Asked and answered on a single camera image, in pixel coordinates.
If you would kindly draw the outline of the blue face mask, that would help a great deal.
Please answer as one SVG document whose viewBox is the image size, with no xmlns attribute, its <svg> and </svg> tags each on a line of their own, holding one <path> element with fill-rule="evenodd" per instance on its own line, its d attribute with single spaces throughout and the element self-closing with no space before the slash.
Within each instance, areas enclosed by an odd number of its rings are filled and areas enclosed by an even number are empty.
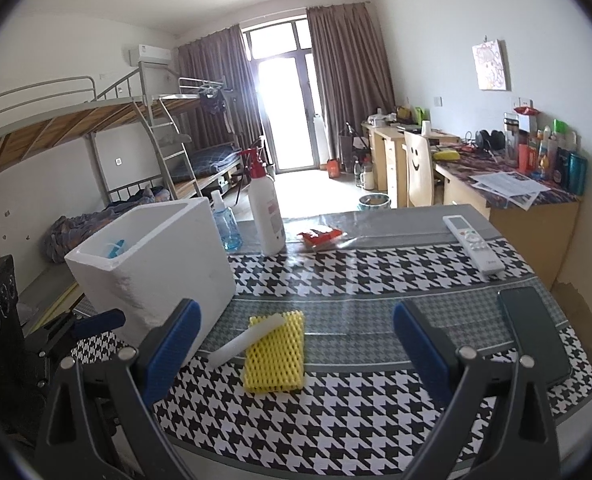
<svg viewBox="0 0 592 480">
<path fill-rule="evenodd" d="M 126 248 L 126 241 L 122 238 L 121 240 L 108 245 L 106 257 L 109 259 L 117 258 L 126 250 Z"/>
</svg>

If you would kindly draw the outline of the black smartphone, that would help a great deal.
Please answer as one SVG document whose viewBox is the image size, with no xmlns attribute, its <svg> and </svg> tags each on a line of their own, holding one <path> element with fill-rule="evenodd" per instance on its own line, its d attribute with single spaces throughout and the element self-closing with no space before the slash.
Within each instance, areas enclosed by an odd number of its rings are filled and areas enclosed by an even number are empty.
<svg viewBox="0 0 592 480">
<path fill-rule="evenodd" d="M 572 374 L 572 366 L 538 292 L 533 287 L 507 288 L 498 292 L 497 300 L 518 353 L 536 361 L 548 387 L 565 382 Z"/>
</svg>

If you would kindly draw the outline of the white foam stick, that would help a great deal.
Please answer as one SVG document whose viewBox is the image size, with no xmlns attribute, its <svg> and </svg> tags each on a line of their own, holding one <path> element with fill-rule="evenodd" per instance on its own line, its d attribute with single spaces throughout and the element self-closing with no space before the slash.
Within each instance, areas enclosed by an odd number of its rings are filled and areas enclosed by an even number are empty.
<svg viewBox="0 0 592 480">
<path fill-rule="evenodd" d="M 243 333 L 228 341 L 218 350 L 211 352 L 207 359 L 208 365 L 212 368 L 223 366 L 224 363 L 231 361 L 238 354 L 283 326 L 285 322 L 286 319 L 281 313 L 275 313 L 268 316 L 268 318 L 263 318 L 260 322 L 250 326 Z"/>
</svg>

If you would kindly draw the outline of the blue spray bottle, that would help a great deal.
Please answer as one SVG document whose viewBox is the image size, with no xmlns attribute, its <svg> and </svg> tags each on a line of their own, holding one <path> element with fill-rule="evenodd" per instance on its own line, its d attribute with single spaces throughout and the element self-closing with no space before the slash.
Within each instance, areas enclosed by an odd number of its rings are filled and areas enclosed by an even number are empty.
<svg viewBox="0 0 592 480">
<path fill-rule="evenodd" d="M 222 195 L 218 190 L 211 192 L 212 215 L 220 236 L 221 243 L 226 252 L 236 252 L 242 245 L 242 237 L 238 229 L 232 210 L 226 206 Z"/>
</svg>

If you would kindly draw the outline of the metal bunk bed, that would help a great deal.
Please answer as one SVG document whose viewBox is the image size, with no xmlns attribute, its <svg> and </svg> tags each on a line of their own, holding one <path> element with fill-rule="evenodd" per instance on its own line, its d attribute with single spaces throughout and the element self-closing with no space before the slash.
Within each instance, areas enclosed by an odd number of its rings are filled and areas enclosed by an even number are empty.
<svg viewBox="0 0 592 480">
<path fill-rule="evenodd" d="M 198 90 L 172 70 L 150 78 L 137 68 L 104 90 L 75 76 L 0 92 L 0 256 L 14 258 L 22 280 L 42 271 L 42 236 L 61 216 L 148 184 L 200 192 L 192 174 L 170 176 L 194 166 L 181 116 L 200 104 Z"/>
</svg>

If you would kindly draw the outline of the white papers on desk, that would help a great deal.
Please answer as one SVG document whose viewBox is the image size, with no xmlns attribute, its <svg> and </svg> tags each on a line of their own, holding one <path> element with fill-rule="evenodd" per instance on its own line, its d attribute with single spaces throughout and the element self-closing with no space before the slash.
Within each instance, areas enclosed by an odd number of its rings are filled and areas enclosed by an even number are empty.
<svg viewBox="0 0 592 480">
<path fill-rule="evenodd" d="M 488 203 L 517 206 L 521 210 L 529 210 L 541 194 L 550 191 L 548 186 L 516 171 L 475 174 L 471 185 Z"/>
</svg>

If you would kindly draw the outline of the wooden smiley face chair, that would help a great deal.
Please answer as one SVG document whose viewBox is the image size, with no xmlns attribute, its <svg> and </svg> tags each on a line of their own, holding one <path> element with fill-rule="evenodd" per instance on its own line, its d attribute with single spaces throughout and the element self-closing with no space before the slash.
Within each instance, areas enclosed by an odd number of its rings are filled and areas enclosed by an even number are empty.
<svg viewBox="0 0 592 480">
<path fill-rule="evenodd" d="M 408 199 L 413 207 L 433 206 L 435 179 L 428 140 L 420 134 L 406 132 Z"/>
</svg>

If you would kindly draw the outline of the white pump bottle red cap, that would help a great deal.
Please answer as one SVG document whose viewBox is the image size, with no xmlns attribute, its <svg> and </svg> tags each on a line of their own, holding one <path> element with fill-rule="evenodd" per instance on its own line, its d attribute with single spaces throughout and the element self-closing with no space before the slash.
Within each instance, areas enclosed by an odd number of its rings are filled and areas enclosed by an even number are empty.
<svg viewBox="0 0 592 480">
<path fill-rule="evenodd" d="M 285 246 L 285 231 L 274 181 L 268 175 L 259 148 L 241 151 L 250 182 L 248 200 L 255 222 L 261 252 L 271 257 Z"/>
</svg>

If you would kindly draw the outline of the teal bottle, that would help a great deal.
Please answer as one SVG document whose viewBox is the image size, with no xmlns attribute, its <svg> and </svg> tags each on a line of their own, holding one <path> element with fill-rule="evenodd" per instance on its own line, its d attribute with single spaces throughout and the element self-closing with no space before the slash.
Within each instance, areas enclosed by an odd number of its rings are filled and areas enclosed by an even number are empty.
<svg viewBox="0 0 592 480">
<path fill-rule="evenodd" d="M 569 192 L 577 196 L 584 195 L 588 170 L 588 160 L 578 153 L 570 153 L 568 160 L 568 182 Z"/>
</svg>

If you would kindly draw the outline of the black headphones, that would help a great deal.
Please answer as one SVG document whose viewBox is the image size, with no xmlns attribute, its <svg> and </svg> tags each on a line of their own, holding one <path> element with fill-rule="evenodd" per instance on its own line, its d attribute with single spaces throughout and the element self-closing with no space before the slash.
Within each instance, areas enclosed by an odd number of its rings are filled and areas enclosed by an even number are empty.
<svg viewBox="0 0 592 480">
<path fill-rule="evenodd" d="M 478 130 L 474 142 L 479 150 L 498 152 L 505 148 L 505 135 L 500 130 Z"/>
</svg>

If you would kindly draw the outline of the white air conditioner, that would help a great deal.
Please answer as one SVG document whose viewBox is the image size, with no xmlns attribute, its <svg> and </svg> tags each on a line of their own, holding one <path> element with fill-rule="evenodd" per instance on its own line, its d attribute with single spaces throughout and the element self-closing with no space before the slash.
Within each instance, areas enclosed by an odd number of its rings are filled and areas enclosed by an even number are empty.
<svg viewBox="0 0 592 480">
<path fill-rule="evenodd" d="M 138 44 L 128 54 L 131 66 L 138 66 L 140 63 L 155 65 L 166 65 L 171 63 L 171 51 L 160 47 Z"/>
</svg>

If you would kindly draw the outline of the orange bucket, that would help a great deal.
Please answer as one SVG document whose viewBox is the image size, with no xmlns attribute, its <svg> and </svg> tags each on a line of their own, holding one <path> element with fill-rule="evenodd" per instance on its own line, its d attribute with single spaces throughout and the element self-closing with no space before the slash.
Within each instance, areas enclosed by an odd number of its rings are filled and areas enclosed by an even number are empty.
<svg viewBox="0 0 592 480">
<path fill-rule="evenodd" d="M 337 179 L 340 176 L 340 167 L 337 159 L 329 159 L 326 163 L 326 171 L 330 179 Z"/>
</svg>

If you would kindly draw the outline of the grey curtain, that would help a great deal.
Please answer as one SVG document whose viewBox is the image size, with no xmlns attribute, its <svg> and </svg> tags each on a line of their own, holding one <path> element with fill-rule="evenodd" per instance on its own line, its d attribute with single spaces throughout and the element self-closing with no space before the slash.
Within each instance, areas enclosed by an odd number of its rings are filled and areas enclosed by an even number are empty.
<svg viewBox="0 0 592 480">
<path fill-rule="evenodd" d="M 181 116 L 193 151 L 232 143 L 250 148 L 262 119 L 241 27 L 233 25 L 177 48 L 180 76 L 200 90 L 200 104 Z"/>
<path fill-rule="evenodd" d="M 377 110 L 395 108 L 384 41 L 365 3 L 306 10 L 322 115 L 332 156 L 346 125 L 359 128 Z"/>
</svg>

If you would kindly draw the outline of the right grey curtain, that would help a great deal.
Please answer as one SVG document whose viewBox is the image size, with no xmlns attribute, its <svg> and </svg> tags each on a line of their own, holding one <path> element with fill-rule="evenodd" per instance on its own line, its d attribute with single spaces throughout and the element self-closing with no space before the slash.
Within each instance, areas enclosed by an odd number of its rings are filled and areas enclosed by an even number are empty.
<svg viewBox="0 0 592 480">
<path fill-rule="evenodd" d="M 377 110 L 395 108 L 384 41 L 365 3 L 306 10 L 322 115 L 332 156 L 346 125 L 359 128 Z"/>
</svg>

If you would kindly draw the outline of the anime wall picture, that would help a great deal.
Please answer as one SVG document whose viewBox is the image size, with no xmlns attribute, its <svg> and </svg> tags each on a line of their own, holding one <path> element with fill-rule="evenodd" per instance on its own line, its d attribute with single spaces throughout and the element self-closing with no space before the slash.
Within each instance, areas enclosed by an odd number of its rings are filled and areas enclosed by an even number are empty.
<svg viewBox="0 0 592 480">
<path fill-rule="evenodd" d="M 479 90 L 509 91 L 511 89 L 504 41 L 484 41 L 472 47 L 476 79 Z"/>
</svg>

